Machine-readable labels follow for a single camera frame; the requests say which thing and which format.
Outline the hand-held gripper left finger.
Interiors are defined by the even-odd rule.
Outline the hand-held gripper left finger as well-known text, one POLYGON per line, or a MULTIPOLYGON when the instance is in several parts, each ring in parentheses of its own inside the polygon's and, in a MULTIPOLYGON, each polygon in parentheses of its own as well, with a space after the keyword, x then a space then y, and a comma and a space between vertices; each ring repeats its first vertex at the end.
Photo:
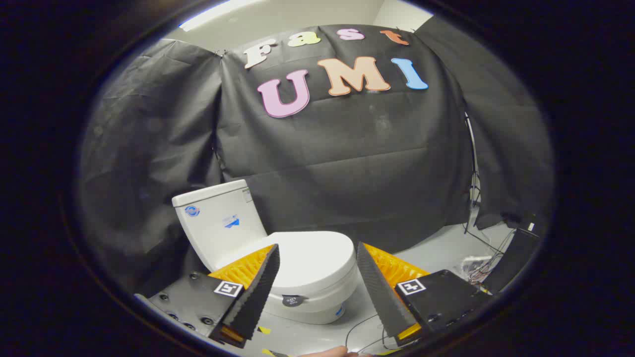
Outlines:
POLYGON ((242 349, 254 335, 279 267, 279 246, 271 244, 213 273, 192 271, 151 297, 134 298, 195 343, 242 349))

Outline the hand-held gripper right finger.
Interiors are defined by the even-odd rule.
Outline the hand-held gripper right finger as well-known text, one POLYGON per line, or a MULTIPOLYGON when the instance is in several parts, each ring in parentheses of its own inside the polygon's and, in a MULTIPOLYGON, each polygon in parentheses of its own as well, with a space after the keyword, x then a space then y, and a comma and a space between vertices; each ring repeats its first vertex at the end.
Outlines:
POLYGON ((427 273, 365 242, 356 262, 385 335, 399 346, 453 328, 492 300, 449 270, 427 273))

